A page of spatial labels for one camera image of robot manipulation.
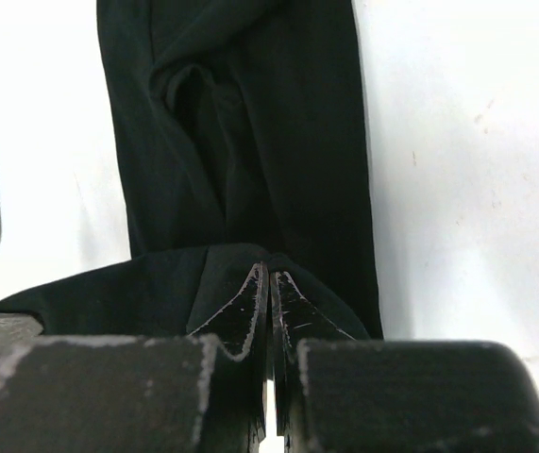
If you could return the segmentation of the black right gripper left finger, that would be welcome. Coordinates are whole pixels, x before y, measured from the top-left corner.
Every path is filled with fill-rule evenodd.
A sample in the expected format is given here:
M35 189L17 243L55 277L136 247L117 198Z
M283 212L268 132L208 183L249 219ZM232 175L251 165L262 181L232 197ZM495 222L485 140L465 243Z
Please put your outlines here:
M269 274L255 263L240 290L190 336L214 335L233 361L265 361Z

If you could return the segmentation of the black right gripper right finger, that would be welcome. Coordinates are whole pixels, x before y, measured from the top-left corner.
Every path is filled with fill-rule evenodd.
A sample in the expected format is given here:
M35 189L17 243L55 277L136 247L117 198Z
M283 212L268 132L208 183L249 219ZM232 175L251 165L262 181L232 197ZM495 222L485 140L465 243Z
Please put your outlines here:
M271 275L273 338L285 361L296 361L300 341L351 341L354 337L338 328L298 289L288 272Z

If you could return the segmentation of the black t shirt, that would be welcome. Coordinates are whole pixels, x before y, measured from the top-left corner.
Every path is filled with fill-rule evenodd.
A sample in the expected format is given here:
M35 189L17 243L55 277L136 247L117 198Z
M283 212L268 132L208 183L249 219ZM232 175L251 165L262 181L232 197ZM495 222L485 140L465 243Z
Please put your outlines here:
M179 336L252 266L382 335L348 1L101 1L131 257L0 300L47 335Z

